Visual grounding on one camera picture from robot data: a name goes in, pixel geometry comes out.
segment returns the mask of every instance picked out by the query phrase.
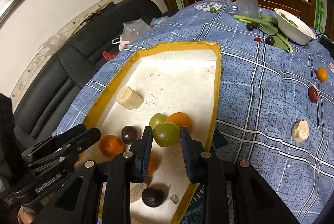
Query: circular logo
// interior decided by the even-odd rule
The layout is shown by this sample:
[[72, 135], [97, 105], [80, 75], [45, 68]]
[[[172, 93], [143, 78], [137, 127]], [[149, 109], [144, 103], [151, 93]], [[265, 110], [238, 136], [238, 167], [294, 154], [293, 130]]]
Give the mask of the circular logo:
[[221, 6], [222, 6], [221, 3], [208, 1], [200, 4], [195, 4], [194, 8], [197, 10], [210, 12], [210, 8], [215, 8], [218, 11], [219, 9], [221, 9]]

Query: bowl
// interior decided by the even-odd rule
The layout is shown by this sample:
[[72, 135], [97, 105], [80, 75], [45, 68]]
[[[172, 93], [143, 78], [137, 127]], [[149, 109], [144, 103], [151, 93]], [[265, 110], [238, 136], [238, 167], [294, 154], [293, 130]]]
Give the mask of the bowl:
[[[275, 12], [277, 15], [278, 27], [289, 39], [293, 40], [299, 45], [305, 45], [311, 39], [315, 39], [315, 35], [310, 27], [307, 26], [300, 19], [298, 19], [296, 16], [279, 8], [275, 8]], [[281, 13], [283, 13], [288, 20], [293, 21], [297, 25], [297, 27], [295, 27], [292, 23], [283, 18], [281, 16]]]

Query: leather couch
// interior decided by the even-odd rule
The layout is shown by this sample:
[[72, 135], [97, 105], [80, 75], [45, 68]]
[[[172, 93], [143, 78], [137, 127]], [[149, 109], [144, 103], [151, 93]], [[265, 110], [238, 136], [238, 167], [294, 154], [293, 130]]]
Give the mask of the leather couch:
[[38, 73], [14, 112], [15, 136], [22, 150], [49, 137], [80, 90], [106, 62], [103, 51], [116, 53], [111, 41], [123, 23], [162, 17], [150, 0], [111, 3], [79, 29]]

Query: bolt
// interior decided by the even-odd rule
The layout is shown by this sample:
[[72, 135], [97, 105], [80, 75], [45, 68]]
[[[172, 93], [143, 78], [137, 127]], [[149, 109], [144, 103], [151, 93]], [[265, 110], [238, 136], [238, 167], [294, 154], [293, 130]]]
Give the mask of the bolt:
[[92, 166], [94, 166], [94, 162], [92, 160], [85, 162], [85, 167], [91, 168]]
[[211, 153], [210, 153], [210, 152], [202, 152], [202, 153], [201, 153], [201, 156], [202, 156], [203, 158], [210, 158], [210, 157], [211, 157]]
[[123, 157], [124, 158], [130, 158], [132, 155], [133, 155], [133, 153], [131, 151], [123, 152]]
[[242, 167], [248, 167], [248, 166], [249, 166], [249, 162], [246, 161], [246, 160], [241, 160], [239, 164], [240, 164], [240, 166], [242, 166]]

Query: plaid tablecloth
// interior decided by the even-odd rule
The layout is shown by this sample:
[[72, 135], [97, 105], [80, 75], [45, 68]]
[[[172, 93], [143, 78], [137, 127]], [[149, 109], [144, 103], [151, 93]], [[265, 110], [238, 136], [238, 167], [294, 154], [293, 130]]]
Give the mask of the plaid tablecloth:
[[[216, 7], [217, 13], [208, 12]], [[136, 50], [160, 42], [206, 40], [221, 45], [222, 74], [216, 128], [228, 145], [216, 150], [227, 161], [247, 159], [278, 193], [300, 223], [312, 223], [334, 189], [334, 64], [316, 40], [306, 46], [290, 43], [293, 54], [254, 41], [266, 37], [250, 32], [245, 23], [225, 12], [223, 1], [188, 6], [128, 45], [106, 63], [81, 90], [54, 134], [83, 122], [99, 94]], [[274, 16], [275, 12], [261, 9]], [[325, 67], [329, 78], [315, 75]], [[319, 89], [319, 101], [309, 100], [307, 88]], [[306, 120], [309, 138], [291, 139], [295, 122]], [[197, 222], [200, 194], [194, 196], [183, 223]]]

